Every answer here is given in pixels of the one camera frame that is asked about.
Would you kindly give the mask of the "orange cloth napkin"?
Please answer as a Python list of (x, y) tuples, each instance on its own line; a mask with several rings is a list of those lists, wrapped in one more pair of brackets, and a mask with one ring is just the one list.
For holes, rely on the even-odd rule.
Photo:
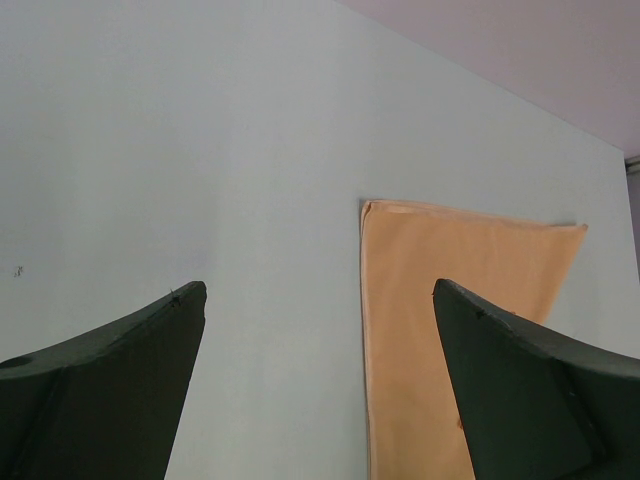
[(363, 204), (360, 278), (371, 478), (473, 477), (434, 314), (437, 280), (453, 280), (540, 324), (586, 232), (585, 225), (422, 203)]

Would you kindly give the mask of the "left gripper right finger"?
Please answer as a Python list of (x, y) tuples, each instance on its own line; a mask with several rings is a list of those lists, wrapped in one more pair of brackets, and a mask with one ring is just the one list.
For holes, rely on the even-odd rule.
[(639, 362), (447, 279), (433, 304), (478, 479), (636, 479)]

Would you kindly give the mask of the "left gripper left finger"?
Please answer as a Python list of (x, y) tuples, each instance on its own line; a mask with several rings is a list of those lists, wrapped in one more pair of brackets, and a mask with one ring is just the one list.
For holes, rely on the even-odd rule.
[(205, 327), (206, 285), (1, 364), (4, 479), (165, 477)]

